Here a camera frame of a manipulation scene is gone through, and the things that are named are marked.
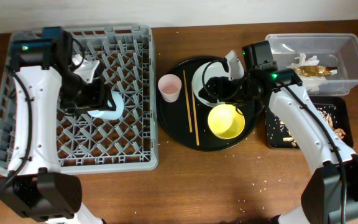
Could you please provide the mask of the yellow bowl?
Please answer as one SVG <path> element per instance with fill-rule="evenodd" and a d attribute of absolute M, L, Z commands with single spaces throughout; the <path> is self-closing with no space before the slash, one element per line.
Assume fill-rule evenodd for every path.
<path fill-rule="evenodd" d="M 244 115 L 237 112 L 234 105 L 215 106 L 208 114 L 208 127 L 219 139 L 234 139 L 243 132 L 245 126 Z"/>

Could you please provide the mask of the blue plastic cup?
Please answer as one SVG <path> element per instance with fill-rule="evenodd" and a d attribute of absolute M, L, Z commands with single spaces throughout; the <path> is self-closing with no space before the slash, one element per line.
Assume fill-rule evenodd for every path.
<path fill-rule="evenodd" d="M 87 114 L 100 119 L 116 120 L 124 111 L 124 100 L 119 92 L 111 90 L 112 98 L 108 100 L 108 108 L 103 110 L 88 111 Z"/>

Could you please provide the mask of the pink plastic cup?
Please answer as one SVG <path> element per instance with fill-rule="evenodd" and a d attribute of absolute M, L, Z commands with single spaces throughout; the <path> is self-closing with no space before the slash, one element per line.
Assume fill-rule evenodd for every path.
<path fill-rule="evenodd" d="M 158 81 L 158 90 L 168 103 L 173 103 L 178 99 L 181 87 L 180 78 L 174 74 L 166 74 Z"/>

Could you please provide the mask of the peanut shells and rice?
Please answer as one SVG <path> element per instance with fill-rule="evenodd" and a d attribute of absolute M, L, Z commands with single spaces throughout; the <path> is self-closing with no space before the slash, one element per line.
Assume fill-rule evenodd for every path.
<path fill-rule="evenodd" d="M 340 114 L 334 105 L 316 105 L 316 107 L 337 137 L 348 146 L 353 147 L 354 142 L 347 117 Z M 265 127 L 267 144 L 272 149 L 299 149 L 284 122 L 269 110 L 265 111 Z"/>

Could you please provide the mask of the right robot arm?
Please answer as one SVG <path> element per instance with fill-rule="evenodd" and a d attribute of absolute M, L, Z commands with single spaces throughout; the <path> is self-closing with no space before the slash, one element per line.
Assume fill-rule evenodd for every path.
<path fill-rule="evenodd" d="M 358 155 L 325 122 L 302 80 L 279 69 L 268 41 L 246 45 L 200 66 L 195 95 L 204 105 L 260 100 L 291 132 L 312 173 L 300 206 L 272 223 L 345 223 L 358 218 Z"/>

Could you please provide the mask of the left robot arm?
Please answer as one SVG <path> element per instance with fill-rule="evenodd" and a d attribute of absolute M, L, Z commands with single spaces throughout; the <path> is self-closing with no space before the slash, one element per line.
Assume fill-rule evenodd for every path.
<path fill-rule="evenodd" d="M 37 222 L 101 223 L 83 203 L 79 178 L 61 172 L 57 109 L 118 119 L 124 100 L 94 79 L 98 62 L 73 61 L 74 44 L 61 27 L 46 27 L 38 39 L 10 46 L 6 70 L 16 88 L 16 125 L 8 174 L 0 178 L 0 201 Z"/>

